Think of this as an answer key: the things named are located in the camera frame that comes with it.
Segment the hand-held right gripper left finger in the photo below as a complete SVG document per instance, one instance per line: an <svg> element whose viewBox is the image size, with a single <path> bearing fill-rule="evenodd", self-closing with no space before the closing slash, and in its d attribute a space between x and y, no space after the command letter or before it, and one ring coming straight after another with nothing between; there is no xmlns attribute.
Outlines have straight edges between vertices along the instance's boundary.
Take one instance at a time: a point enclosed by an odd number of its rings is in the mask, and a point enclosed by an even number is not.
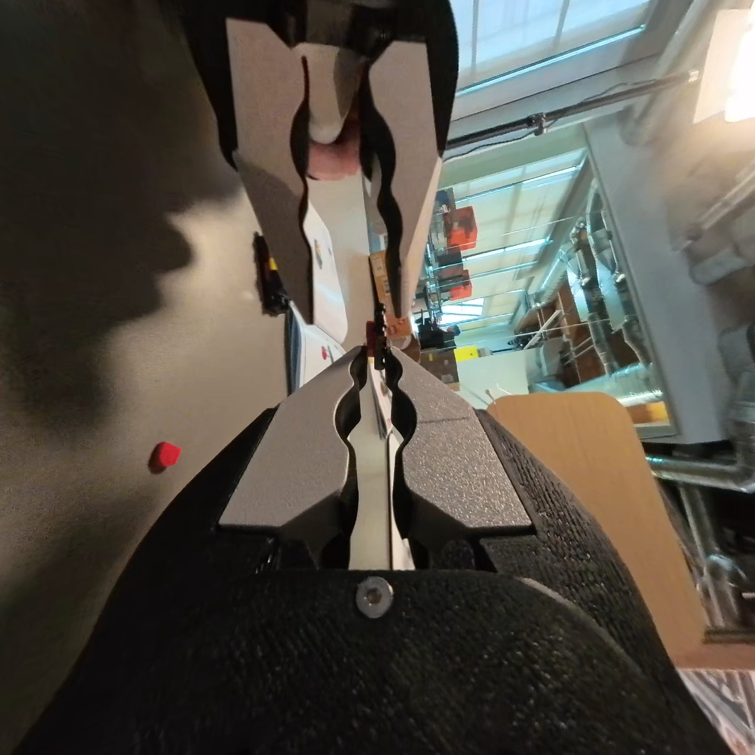
<svg viewBox="0 0 755 755"><path fill-rule="evenodd" d="M220 528L301 543L319 566L349 565L359 505L350 434L365 381L366 348L357 346L277 407Z"/></svg>

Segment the person's left hand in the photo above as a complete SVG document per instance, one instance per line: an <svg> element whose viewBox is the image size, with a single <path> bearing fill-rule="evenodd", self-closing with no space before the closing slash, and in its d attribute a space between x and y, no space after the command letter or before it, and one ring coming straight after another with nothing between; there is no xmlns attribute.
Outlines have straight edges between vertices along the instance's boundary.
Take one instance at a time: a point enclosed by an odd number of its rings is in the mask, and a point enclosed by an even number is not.
<svg viewBox="0 0 755 755"><path fill-rule="evenodd" d="M359 117L345 120L335 141L323 144L309 140L307 177L316 181L339 181L361 170Z"/></svg>

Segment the black office chair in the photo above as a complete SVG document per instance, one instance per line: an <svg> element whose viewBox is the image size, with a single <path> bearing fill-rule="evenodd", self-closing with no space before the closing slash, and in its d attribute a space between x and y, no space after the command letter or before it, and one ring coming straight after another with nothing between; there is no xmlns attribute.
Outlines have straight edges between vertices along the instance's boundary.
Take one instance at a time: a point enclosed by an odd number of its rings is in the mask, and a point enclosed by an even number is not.
<svg viewBox="0 0 755 755"><path fill-rule="evenodd" d="M460 335L459 326L440 326L438 321L430 318L419 319L415 325L420 351L456 348L456 337Z"/></svg>

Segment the yellow cardboard toy box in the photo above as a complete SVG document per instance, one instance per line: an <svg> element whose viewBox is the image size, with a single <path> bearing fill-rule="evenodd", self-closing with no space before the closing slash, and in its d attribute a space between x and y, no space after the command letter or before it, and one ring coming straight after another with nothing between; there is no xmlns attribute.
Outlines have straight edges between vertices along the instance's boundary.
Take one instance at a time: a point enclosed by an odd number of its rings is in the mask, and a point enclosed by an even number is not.
<svg viewBox="0 0 755 755"><path fill-rule="evenodd" d="M411 320L408 316L398 317L394 314L385 250L370 254L370 265L378 302L384 308L387 340L399 348L405 348L413 333Z"/></svg>

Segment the black light stand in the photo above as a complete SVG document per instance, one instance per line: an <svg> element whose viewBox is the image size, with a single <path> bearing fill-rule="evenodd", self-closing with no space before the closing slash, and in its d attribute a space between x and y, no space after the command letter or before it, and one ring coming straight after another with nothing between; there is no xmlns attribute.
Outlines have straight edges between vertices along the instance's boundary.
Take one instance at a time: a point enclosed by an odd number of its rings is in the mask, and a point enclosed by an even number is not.
<svg viewBox="0 0 755 755"><path fill-rule="evenodd" d="M540 136L545 133L547 128L563 118L581 115L601 107L623 103L632 99L643 98L679 85L692 84L699 80L700 77L701 71L699 69L684 70L657 79L645 80L639 83L633 83L632 85L621 85L619 88L610 88L601 94L592 96L591 98L582 99L581 101L572 103L568 106L549 111L536 112L524 118L515 119L500 125L479 129L470 134L451 138L447 142L446 149L454 150L466 146L473 146L496 137L504 137L520 131Z"/></svg>

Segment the pile of cardboard boxes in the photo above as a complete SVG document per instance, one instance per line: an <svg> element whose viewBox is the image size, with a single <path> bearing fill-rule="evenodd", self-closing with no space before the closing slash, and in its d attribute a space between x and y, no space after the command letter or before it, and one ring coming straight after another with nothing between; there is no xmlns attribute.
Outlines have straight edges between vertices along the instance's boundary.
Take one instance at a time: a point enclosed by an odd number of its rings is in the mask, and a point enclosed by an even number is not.
<svg viewBox="0 0 755 755"><path fill-rule="evenodd" d="M413 335L403 352L449 389L460 391L454 341L445 342L437 347L422 348L420 340Z"/></svg>

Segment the instruction booklet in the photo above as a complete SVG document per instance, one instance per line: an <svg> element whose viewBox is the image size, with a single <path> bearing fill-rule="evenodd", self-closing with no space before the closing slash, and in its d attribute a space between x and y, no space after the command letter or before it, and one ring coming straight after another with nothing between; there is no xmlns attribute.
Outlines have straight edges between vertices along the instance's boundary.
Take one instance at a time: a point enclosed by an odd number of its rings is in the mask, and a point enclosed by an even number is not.
<svg viewBox="0 0 755 755"><path fill-rule="evenodd" d="M345 354L346 304L337 274L334 245L326 224L312 205L304 233L313 252L314 324L291 305L286 316L288 392L297 391ZM409 541L396 524L392 483L400 436L390 419L392 395L385 373L368 357L367 379L360 392L361 420L350 435L356 453L359 508L350 539L350 568L415 568Z"/></svg>

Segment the wooden book stand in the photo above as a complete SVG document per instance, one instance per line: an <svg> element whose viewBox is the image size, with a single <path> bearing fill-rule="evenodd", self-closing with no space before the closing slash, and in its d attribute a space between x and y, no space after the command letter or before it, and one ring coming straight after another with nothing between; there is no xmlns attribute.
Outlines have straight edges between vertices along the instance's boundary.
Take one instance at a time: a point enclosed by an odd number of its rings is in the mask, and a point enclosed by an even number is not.
<svg viewBox="0 0 755 755"><path fill-rule="evenodd" d="M754 670L753 643L706 639L707 618L630 414L601 392L504 396L488 413L597 520L680 669Z"/></svg>

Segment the silver ventilation ducts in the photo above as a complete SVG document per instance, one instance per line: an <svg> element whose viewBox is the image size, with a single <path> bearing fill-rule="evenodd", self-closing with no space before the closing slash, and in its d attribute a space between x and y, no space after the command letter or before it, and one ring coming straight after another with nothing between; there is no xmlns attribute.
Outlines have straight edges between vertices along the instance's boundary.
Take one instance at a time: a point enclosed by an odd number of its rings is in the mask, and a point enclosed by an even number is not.
<svg viewBox="0 0 755 755"><path fill-rule="evenodd" d="M530 389L606 394L623 407L641 440L672 439L667 391L605 225L600 195L591 199L590 213L575 225L571 245L560 250L550 277L562 288L569 286L602 374L567 389L555 378L531 382ZM753 494L753 369L744 370L737 384L727 420L733 449L728 460L678 443L672 455L650 455L648 464L662 496L667 488L676 491L676 498L663 497L663 502L702 596L709 632L722 641L743 637L753 642L753 577L740 553L724 542L713 500L713 493Z"/></svg>

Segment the metal shelf with orange boxes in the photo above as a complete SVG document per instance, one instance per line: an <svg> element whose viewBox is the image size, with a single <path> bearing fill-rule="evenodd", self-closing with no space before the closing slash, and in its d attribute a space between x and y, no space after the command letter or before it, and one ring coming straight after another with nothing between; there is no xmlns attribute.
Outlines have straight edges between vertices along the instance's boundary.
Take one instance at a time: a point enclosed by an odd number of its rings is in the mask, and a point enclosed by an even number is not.
<svg viewBox="0 0 755 755"><path fill-rule="evenodd" d="M470 297L472 283L467 257L477 246L478 227L471 205L458 206L452 188L439 190L430 217L425 250L422 293L432 307L441 308Z"/></svg>

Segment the black red yellow lego assembly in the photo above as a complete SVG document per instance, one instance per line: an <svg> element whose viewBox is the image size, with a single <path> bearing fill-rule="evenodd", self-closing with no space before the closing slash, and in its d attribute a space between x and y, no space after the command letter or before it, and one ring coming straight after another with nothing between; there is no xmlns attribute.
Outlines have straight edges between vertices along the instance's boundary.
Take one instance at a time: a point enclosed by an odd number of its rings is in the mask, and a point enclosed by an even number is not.
<svg viewBox="0 0 755 755"><path fill-rule="evenodd" d="M253 238L254 259L257 266L257 286L262 310L268 316L286 314L290 299L266 240L259 233Z"/></svg>

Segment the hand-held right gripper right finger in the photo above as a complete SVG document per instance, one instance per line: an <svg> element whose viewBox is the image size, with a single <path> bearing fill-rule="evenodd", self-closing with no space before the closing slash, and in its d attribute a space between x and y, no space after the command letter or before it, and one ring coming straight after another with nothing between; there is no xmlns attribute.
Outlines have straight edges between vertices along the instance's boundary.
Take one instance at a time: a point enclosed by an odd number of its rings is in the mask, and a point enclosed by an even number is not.
<svg viewBox="0 0 755 755"><path fill-rule="evenodd" d="M537 533L532 508L467 400L400 350L385 367L393 564L427 569L462 543L485 569L483 542Z"/></svg>

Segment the black long lego plate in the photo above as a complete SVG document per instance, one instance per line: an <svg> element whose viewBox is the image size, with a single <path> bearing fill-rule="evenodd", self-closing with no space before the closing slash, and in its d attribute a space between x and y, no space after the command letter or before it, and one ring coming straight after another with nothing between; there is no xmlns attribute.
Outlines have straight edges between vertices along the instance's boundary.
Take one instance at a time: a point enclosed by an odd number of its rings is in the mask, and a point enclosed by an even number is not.
<svg viewBox="0 0 755 755"><path fill-rule="evenodd" d="M373 359L374 368L378 371L383 371L386 367L386 357L390 352L390 345L388 344L386 334L386 310L384 305L380 302L374 305L373 320L381 331L375 358Z"/></svg>

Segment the large paned window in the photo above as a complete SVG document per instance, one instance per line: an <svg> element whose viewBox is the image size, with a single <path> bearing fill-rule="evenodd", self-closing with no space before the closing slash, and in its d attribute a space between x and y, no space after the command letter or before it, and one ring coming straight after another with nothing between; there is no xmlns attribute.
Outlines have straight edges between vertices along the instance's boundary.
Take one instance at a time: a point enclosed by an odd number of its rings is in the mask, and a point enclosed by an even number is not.
<svg viewBox="0 0 755 755"><path fill-rule="evenodd" d="M453 1L457 94L628 41L646 28L648 1Z"/></svg>

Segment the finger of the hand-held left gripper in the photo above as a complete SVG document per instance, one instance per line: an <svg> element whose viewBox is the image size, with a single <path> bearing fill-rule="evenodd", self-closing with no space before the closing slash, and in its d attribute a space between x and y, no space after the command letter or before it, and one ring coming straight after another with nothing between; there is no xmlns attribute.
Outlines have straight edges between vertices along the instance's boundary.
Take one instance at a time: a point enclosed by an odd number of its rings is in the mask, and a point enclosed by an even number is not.
<svg viewBox="0 0 755 755"><path fill-rule="evenodd" d="M368 206L386 234L392 314L411 312L442 168L436 141L427 47L395 41L363 86L363 146L371 150Z"/></svg>
<svg viewBox="0 0 755 755"><path fill-rule="evenodd" d="M304 232L307 63L268 24L231 18L226 34L236 124L235 163L288 296L311 324L313 256Z"/></svg>

